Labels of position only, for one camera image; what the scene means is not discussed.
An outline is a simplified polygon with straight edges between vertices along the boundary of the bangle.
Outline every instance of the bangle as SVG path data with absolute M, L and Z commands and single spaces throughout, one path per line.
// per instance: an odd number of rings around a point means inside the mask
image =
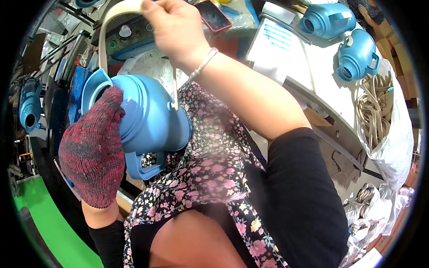
M 193 71 L 188 80 L 186 81 L 186 83 L 191 83 L 195 76 L 199 75 L 199 73 L 201 72 L 201 70 L 207 65 L 207 63 L 211 60 L 211 58 L 214 57 L 214 55 L 216 55 L 216 53 L 218 53 L 218 49 L 217 48 L 212 48 L 211 51 L 209 52 L 209 54 L 205 57 L 205 59 L 202 61 L 201 65 L 195 70 Z

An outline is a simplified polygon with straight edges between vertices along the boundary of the woman's left hand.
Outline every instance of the woman's left hand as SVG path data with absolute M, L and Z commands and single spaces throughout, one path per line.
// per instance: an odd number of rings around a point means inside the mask
M 362 16 L 367 17 L 368 16 L 368 10 L 362 5 L 358 5 L 359 12 L 362 14 Z

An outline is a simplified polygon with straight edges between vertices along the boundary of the person in background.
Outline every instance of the person in background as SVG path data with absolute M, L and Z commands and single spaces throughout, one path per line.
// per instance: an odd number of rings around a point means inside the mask
M 368 31 L 372 27 L 375 33 L 380 32 L 380 24 L 384 21 L 384 13 L 377 7 L 374 0 L 338 0 L 353 11 L 356 22 Z
M 144 0 L 141 11 L 172 65 L 190 75 L 209 60 L 178 90 L 192 123 L 188 145 L 168 153 L 125 219 L 115 200 L 125 167 L 122 90 L 106 90 L 65 131 L 61 170 L 82 197 L 104 266 L 337 268 L 347 253 L 347 218 L 298 102 L 220 52 L 209 58 L 217 50 L 194 6 Z M 268 140 L 268 162 L 245 125 Z M 148 162 L 153 156 L 144 155 Z

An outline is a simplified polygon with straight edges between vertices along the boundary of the work glove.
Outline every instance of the work glove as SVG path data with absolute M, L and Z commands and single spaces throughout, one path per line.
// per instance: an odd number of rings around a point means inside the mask
M 111 205 L 124 175 L 119 121 L 124 93 L 107 89 L 77 123 L 64 132 L 58 151 L 61 170 L 82 199 L 95 208 Z

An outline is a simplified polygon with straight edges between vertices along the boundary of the green mat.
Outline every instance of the green mat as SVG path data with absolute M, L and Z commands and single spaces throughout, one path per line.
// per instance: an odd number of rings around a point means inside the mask
M 52 254 L 64 267 L 103 267 L 94 253 L 73 231 L 61 215 L 46 189 L 42 177 L 19 184 L 16 208 L 27 207 L 40 235 Z

